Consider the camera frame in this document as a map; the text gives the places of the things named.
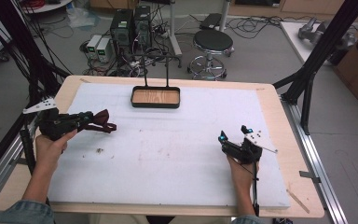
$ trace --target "sleeve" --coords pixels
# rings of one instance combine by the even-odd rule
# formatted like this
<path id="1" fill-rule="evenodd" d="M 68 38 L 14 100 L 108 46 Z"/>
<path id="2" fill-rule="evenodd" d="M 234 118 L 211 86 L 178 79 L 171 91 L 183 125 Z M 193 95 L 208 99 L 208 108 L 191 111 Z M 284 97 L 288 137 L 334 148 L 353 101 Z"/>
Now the sleeve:
<path id="1" fill-rule="evenodd" d="M 247 215 L 235 218 L 231 224 L 263 224 L 263 221 L 257 216 Z"/>
<path id="2" fill-rule="evenodd" d="M 0 212 L 0 223 L 52 224 L 54 213 L 44 203 L 22 200 Z"/>

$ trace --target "floor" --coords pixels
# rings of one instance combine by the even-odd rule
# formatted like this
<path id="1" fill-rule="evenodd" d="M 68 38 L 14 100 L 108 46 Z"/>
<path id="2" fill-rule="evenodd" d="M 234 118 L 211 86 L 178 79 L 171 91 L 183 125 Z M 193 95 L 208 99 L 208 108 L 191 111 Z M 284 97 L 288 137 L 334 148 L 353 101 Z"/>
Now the floor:
<path id="1" fill-rule="evenodd" d="M 105 33 L 109 26 L 109 15 L 99 14 L 95 26 L 69 28 L 64 10 L 40 15 L 40 22 L 52 23 L 47 27 L 48 45 L 60 57 L 73 74 L 82 74 L 87 66 L 79 46 L 93 34 Z M 188 16 L 177 18 L 176 31 L 183 52 L 183 67 L 170 66 L 171 78 L 191 79 L 186 65 L 200 52 L 192 48 L 192 36 L 199 24 Z M 274 83 L 293 74 L 301 67 L 301 61 L 284 35 L 276 26 L 266 26 L 254 38 L 245 39 L 226 29 L 234 40 L 235 52 L 231 57 L 219 57 L 227 67 L 227 78 L 222 81 Z M 40 39 L 35 42 L 43 49 Z M 150 69 L 151 77 L 164 77 L 163 67 Z M 283 93 L 287 87 L 278 89 Z M 27 104 L 27 83 L 11 60 L 0 62 L 0 140 Z M 314 80 L 310 108 L 310 134 L 324 163 L 339 203 L 349 223 L 358 223 L 358 102 L 335 75 L 331 66 L 323 66 Z M 321 219 L 293 218 L 296 224 L 331 223 L 328 215 Z M 85 214 L 57 214 L 57 223 L 88 223 Z"/>

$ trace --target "power supply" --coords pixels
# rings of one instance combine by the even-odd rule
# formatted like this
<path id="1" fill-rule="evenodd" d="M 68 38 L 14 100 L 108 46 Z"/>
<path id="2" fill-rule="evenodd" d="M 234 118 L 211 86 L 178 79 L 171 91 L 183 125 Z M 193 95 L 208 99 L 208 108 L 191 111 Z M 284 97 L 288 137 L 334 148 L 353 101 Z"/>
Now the power supply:
<path id="1" fill-rule="evenodd" d="M 98 59 L 97 47 L 100 43 L 101 38 L 101 35 L 94 35 L 87 44 L 87 56 L 90 59 Z"/>
<path id="2" fill-rule="evenodd" d="M 109 63 L 113 55 L 112 45 L 109 37 L 101 38 L 100 44 L 97 48 L 98 58 L 101 63 Z"/>
<path id="3" fill-rule="evenodd" d="M 138 45 L 144 49 L 152 47 L 150 6 L 138 6 L 135 8 L 135 28 Z"/>
<path id="4" fill-rule="evenodd" d="M 115 10 L 110 34 L 119 46 L 130 47 L 134 39 L 134 22 L 132 9 L 118 8 Z"/>

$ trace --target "stool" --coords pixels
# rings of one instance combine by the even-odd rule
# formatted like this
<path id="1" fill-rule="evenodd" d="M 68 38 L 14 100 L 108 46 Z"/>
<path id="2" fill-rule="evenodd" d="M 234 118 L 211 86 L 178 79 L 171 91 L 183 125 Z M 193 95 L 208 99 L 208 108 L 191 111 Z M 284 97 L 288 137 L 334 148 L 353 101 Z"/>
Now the stool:
<path id="1" fill-rule="evenodd" d="M 188 65 L 187 72 L 193 74 L 193 79 L 196 77 L 214 80 L 218 77 L 225 78 L 227 76 L 225 66 L 212 55 L 227 54 L 229 57 L 233 45 L 231 37 L 220 31 L 202 30 L 194 36 L 193 44 L 206 53 L 206 56 L 199 56 Z"/>

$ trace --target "round stool seat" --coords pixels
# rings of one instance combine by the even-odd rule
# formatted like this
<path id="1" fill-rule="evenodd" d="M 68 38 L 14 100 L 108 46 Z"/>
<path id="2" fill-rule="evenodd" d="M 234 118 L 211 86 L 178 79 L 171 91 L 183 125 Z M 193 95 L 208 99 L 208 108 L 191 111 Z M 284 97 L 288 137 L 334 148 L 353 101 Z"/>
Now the round stool seat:
<path id="1" fill-rule="evenodd" d="M 215 30 L 198 31 L 194 36 L 194 44 L 201 50 L 210 53 L 223 53 L 232 48 L 233 42 L 229 35 Z"/>

